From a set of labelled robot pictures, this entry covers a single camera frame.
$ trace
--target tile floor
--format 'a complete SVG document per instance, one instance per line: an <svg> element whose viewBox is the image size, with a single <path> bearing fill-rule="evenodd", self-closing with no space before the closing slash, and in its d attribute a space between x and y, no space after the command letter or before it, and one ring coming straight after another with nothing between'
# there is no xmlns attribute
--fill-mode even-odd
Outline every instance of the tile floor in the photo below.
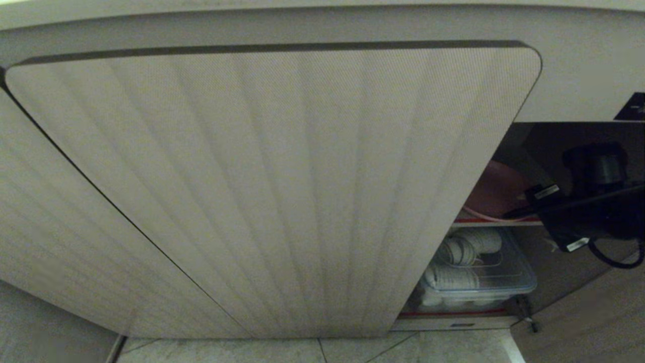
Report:
<svg viewBox="0 0 645 363"><path fill-rule="evenodd" d="M117 363L524 363L510 332L390 333L371 339L154 340L130 338Z"/></svg>

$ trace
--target cabinet panel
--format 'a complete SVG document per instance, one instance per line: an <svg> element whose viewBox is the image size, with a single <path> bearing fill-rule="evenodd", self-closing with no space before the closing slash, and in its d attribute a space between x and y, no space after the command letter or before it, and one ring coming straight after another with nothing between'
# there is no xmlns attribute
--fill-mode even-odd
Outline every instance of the cabinet panel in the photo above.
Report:
<svg viewBox="0 0 645 363"><path fill-rule="evenodd" d="M248 337L0 94L0 278L118 333Z"/></svg>
<svg viewBox="0 0 645 363"><path fill-rule="evenodd" d="M528 48L416 47L58 59L8 84L256 335L375 335L540 71Z"/></svg>

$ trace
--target black device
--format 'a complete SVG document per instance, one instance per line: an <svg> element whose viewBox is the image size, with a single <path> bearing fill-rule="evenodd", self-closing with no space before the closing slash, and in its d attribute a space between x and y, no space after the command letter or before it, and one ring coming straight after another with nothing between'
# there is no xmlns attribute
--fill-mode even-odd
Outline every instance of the black device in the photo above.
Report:
<svg viewBox="0 0 645 363"><path fill-rule="evenodd" d="M594 143L567 150L562 162L571 171L573 189L566 196L557 185L526 191L529 207L505 218L537 214L553 240L565 252L585 245L603 262L623 269L645 260L645 183L626 183L628 158L619 143ZM631 264L608 258L597 246L599 238L638 240L639 257Z"/></svg>

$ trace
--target black cable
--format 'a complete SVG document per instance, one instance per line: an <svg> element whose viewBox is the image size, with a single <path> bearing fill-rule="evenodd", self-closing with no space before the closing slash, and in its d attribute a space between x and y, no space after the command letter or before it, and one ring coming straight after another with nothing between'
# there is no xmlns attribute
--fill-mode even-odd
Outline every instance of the black cable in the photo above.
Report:
<svg viewBox="0 0 645 363"><path fill-rule="evenodd" d="M632 262L631 264L624 264L622 262L614 261L611 258L607 257L602 251L596 246L596 240L592 239L589 241L587 244L589 246L589 249L591 252L599 258L601 261L603 261L605 264L608 264L612 267L616 267L617 269L633 269L638 266L640 266L643 263L643 260L645 260L645 240L643 239L638 239L638 244L639 244L639 257L636 259L635 262Z"/></svg>

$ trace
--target plastic storage container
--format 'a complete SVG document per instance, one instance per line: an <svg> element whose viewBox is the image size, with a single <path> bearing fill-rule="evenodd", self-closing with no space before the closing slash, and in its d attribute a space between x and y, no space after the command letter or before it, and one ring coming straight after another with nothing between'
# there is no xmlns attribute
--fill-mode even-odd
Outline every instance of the plastic storage container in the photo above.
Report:
<svg viewBox="0 0 645 363"><path fill-rule="evenodd" d="M467 231L464 233L465 230L457 229L449 234L444 244L451 241L454 244L458 234L468 234ZM511 296L530 293L537 287L535 274L509 230L476 230L473 229L473 235L496 232L501 238L501 244L497 241L499 250L491 253L489 249L488 253L479 253L474 262L469 260L471 265L459 265L459 261L455 263L450 254L451 258L446 258L446 251L450 249L442 245L419 282L422 296L418 311L444 313L497 309ZM475 245L479 243L477 238L473 238Z"/></svg>

